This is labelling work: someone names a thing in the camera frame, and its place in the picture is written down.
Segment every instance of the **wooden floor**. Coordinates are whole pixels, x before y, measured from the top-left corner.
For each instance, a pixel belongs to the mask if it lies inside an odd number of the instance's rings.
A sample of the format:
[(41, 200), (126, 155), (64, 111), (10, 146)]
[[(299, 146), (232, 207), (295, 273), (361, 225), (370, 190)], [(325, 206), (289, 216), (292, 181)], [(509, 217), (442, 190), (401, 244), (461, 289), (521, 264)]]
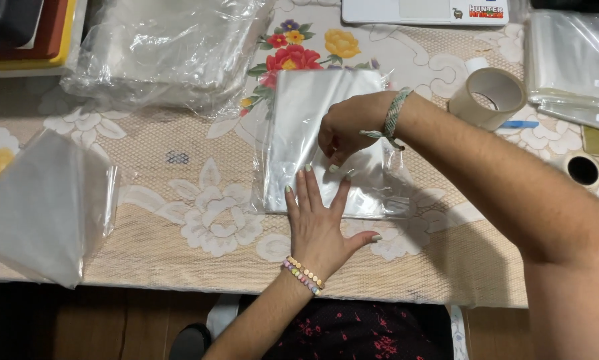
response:
[[(219, 295), (0, 284), (0, 359), (167, 359), (186, 325), (206, 323)], [(532, 359), (528, 312), (464, 311), (471, 360)]]

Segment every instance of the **lace tablecloth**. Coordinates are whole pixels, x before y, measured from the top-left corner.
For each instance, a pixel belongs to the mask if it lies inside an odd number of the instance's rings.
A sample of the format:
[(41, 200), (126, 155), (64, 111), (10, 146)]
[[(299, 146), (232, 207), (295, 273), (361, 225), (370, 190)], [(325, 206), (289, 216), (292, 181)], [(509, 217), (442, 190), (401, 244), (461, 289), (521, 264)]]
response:
[[(57, 78), (0, 79), (0, 165), (42, 127), (72, 137), (138, 173), (120, 197), (116, 229), (85, 271), (86, 284), (257, 293), (290, 250), (287, 218), (247, 212), (256, 121), (267, 113), (279, 66), (392, 70), (439, 106), (467, 78), (464, 61), (484, 56), (520, 78), (522, 26), (416, 28), (344, 26), (337, 0), (279, 0), (249, 73), (239, 119), (208, 122), (187, 110), (116, 111), (65, 94)], [(579, 126), (538, 115), (535, 129), (498, 133), (542, 159), (582, 148)], [(478, 306), (526, 306), (518, 250), (449, 181), (411, 149), (401, 175), (408, 220), (344, 220), (343, 232), (384, 236), (358, 251), (325, 295)], [(0, 264), (0, 280), (22, 276)]]

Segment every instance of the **white laptop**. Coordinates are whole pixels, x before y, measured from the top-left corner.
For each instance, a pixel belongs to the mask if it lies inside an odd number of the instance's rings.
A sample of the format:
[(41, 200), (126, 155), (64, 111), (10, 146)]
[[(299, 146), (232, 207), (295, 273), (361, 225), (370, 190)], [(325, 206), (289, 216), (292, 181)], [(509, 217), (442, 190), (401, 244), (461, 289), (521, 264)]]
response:
[(488, 25), (508, 23), (508, 0), (342, 0), (354, 24)]

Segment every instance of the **purple flower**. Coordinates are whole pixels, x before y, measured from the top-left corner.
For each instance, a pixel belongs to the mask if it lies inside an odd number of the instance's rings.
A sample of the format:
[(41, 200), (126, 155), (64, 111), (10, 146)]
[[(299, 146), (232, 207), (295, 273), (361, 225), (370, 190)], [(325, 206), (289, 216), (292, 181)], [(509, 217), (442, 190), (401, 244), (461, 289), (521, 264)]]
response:
[(297, 30), (300, 28), (300, 25), (293, 19), (288, 19), (285, 22), (282, 22), (280, 26), (284, 30), (284, 32)]

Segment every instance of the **laptop trackpad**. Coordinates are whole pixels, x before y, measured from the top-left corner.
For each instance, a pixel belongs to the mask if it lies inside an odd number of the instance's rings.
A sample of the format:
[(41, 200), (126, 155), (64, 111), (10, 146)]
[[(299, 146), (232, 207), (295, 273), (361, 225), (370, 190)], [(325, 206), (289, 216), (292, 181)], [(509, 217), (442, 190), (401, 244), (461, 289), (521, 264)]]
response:
[(448, 19), (450, 0), (400, 0), (400, 17), (416, 19)]

